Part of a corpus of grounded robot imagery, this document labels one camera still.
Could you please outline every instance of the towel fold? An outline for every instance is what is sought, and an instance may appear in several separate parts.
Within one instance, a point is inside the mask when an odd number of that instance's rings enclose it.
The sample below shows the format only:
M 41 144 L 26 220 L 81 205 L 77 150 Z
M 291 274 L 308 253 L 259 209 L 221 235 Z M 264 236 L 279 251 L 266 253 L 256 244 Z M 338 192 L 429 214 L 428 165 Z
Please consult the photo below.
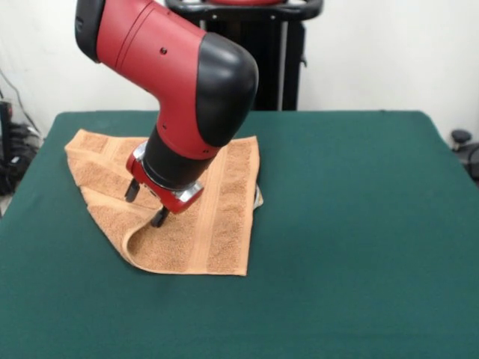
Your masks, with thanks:
M 133 266 L 161 274 L 246 275 L 260 166 L 256 137 L 232 140 L 200 182 L 204 193 L 160 228 L 150 219 L 161 203 L 145 187 L 124 200 L 130 153 L 146 138 L 119 138 L 79 130 L 65 147 L 70 172 L 91 217 Z

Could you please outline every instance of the green table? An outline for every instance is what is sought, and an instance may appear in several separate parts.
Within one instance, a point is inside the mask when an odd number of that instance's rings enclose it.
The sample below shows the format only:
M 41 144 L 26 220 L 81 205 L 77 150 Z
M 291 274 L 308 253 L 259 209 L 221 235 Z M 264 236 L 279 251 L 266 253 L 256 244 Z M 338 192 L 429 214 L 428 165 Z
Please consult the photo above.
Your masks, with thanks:
M 419 112 L 252 113 L 247 277 L 127 265 L 64 145 L 153 112 L 62 114 L 0 222 L 0 358 L 479 358 L 479 191 Z

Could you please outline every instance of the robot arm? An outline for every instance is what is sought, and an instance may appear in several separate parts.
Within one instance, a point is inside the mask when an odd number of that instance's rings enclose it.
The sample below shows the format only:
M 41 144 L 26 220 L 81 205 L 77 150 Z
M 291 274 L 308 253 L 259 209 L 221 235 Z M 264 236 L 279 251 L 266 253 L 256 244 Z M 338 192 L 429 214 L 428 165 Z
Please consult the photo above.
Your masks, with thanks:
M 133 176 L 127 200 L 143 184 L 164 213 L 182 212 L 201 195 L 197 179 L 251 108 L 253 57 L 151 0 L 78 0 L 75 27 L 86 56 L 160 103 L 150 137 L 126 164 Z

